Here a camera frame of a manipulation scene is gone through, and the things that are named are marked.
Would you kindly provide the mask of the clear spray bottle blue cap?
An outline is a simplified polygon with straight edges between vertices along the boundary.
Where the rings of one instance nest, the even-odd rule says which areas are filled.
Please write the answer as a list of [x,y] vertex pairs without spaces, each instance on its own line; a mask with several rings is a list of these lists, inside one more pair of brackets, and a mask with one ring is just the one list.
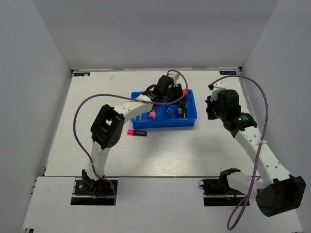
[[171,106],[167,105],[167,113],[169,114],[169,116],[172,118],[172,119],[176,119],[177,116],[175,114],[175,112],[173,111],[173,109],[171,108]]

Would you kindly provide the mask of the green cap black highlighter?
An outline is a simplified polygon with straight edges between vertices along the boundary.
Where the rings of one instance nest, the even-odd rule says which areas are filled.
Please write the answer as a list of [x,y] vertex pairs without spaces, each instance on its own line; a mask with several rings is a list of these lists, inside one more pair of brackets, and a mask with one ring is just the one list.
[[187,118],[187,104],[183,104],[183,108],[182,108],[182,112],[183,112],[183,118]]

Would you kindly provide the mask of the pink marker set tube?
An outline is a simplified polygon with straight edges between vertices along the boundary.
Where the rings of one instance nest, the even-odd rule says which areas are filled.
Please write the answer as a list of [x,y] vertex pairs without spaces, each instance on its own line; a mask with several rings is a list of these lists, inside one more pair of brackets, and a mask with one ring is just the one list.
[[152,111],[149,112],[149,120],[155,120],[156,117],[157,117],[156,109],[153,109]]

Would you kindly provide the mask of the pink cap black highlighter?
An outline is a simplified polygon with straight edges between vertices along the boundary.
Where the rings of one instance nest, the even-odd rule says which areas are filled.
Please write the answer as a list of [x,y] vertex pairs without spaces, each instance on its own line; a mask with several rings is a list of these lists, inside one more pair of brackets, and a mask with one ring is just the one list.
[[130,136],[147,136],[147,132],[138,130],[127,130],[127,135]]

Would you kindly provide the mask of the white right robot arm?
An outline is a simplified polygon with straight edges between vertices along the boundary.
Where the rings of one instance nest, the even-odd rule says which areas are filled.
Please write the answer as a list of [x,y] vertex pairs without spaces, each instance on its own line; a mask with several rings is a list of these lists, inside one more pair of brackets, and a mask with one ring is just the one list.
[[300,207],[306,183],[293,176],[261,140],[257,123],[243,113],[239,95],[232,89],[214,89],[207,97],[207,117],[220,119],[223,126],[251,158],[261,180],[254,181],[251,198],[265,216],[274,216]]

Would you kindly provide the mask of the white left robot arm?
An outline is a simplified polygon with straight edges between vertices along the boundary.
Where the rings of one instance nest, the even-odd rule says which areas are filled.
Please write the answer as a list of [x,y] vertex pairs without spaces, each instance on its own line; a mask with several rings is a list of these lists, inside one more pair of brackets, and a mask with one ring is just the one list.
[[97,194],[102,190],[101,180],[108,181],[104,178],[105,163],[110,149],[120,140],[126,122],[160,105],[181,104],[187,101],[182,85],[178,83],[180,77],[184,78],[184,75],[179,71],[169,70],[167,75],[160,77],[157,84],[147,87],[135,99],[102,94],[102,96],[128,101],[117,106],[103,105],[91,126],[92,151],[86,153],[89,157],[89,164],[82,171],[86,188],[91,193]]

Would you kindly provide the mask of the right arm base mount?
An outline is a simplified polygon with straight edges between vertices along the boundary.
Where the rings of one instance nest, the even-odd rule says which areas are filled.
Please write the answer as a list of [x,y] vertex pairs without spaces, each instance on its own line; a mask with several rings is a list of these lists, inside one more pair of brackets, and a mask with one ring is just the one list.
[[198,186],[203,191],[205,207],[234,207],[245,196],[245,194],[237,190],[224,191],[218,179],[201,179]]

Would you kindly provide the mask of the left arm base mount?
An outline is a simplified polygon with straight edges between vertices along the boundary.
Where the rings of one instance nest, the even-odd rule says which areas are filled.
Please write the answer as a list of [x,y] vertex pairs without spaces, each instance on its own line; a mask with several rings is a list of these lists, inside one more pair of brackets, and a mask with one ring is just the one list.
[[76,179],[72,191],[72,206],[114,206],[114,194],[108,182],[101,181],[99,186],[92,190],[85,181]]

